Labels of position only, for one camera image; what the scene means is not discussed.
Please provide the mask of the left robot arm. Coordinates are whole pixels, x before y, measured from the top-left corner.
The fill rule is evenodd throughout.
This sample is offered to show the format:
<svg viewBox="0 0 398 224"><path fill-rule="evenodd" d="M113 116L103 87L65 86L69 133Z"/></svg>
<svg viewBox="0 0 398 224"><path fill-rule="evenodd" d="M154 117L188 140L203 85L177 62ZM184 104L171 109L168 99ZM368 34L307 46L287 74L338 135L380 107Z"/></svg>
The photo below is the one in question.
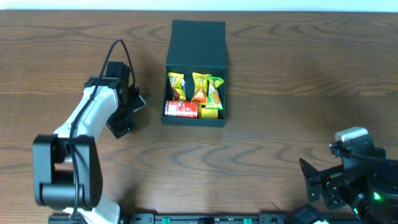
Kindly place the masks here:
<svg viewBox="0 0 398 224"><path fill-rule="evenodd" d="M132 69L109 62L103 78L91 77L71 116L51 135L32 143L34 198L56 209L49 223L136 223L133 215L103 193L96 143L104 127L119 139L145 107L139 88L129 84Z"/></svg>

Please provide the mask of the red soda can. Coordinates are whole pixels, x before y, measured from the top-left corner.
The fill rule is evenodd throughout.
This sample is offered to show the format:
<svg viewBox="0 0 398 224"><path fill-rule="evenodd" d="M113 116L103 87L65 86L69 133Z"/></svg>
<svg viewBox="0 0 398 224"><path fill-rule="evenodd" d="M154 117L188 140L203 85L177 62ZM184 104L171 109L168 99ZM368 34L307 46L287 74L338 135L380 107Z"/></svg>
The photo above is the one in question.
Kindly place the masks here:
<svg viewBox="0 0 398 224"><path fill-rule="evenodd" d="M198 118L198 103L194 101L167 100L164 113L166 116Z"/></svg>

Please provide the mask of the green orange snack packet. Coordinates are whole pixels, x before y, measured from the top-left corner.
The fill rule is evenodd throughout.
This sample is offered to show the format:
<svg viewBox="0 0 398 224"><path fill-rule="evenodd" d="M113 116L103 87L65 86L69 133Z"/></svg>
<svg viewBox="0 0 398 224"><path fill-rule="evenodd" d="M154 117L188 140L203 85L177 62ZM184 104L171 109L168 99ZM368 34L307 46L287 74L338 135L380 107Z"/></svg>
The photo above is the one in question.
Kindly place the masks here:
<svg viewBox="0 0 398 224"><path fill-rule="evenodd" d="M206 108L222 110L223 106L221 103L220 93L218 88L224 83L221 77L208 77L208 98Z"/></svg>

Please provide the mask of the yellow orange snack packet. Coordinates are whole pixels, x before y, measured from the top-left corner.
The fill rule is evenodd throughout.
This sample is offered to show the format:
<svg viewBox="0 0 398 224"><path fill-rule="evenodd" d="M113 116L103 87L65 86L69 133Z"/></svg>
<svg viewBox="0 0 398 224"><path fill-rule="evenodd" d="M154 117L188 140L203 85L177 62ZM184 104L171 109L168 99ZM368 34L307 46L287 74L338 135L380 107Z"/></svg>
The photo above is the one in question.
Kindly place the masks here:
<svg viewBox="0 0 398 224"><path fill-rule="evenodd" d="M207 104L208 100L208 79L210 74L192 73L195 89L192 101L196 101L199 105Z"/></svg>

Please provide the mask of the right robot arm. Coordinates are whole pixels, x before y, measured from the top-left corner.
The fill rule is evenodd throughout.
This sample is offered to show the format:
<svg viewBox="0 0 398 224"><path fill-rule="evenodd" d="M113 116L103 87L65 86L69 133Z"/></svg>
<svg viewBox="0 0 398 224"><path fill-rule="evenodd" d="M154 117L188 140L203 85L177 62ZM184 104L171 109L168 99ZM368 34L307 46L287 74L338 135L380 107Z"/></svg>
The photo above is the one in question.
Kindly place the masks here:
<svg viewBox="0 0 398 224"><path fill-rule="evenodd" d="M329 210L349 206L361 223L397 223L397 161L369 134L340 137L330 149L340 165L318 170L299 159L308 200L322 198Z"/></svg>

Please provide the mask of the small yellow candy packet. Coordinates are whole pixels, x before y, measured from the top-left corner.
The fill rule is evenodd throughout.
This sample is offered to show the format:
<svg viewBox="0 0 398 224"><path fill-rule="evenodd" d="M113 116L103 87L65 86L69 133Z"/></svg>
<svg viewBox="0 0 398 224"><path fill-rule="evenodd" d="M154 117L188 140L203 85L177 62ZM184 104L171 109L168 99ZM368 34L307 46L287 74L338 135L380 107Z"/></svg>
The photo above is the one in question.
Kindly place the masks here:
<svg viewBox="0 0 398 224"><path fill-rule="evenodd" d="M200 105L198 107L198 116L200 119L218 119L218 110Z"/></svg>

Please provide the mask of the black gift box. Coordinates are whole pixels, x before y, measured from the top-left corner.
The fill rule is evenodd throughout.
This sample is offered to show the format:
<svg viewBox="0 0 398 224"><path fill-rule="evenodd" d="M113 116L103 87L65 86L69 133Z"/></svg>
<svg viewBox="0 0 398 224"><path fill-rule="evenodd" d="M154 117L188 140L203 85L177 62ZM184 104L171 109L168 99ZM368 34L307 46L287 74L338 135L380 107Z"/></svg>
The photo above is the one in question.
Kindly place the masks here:
<svg viewBox="0 0 398 224"><path fill-rule="evenodd" d="M225 22L173 20L165 68L162 124L207 127L225 126L228 112L228 100L226 97L228 51ZM224 83L218 88L223 110L218 112L218 119L166 116L165 103L167 100L172 100L174 95L168 78L169 72L184 74L185 93L188 101L194 95L193 72L223 78Z"/></svg>

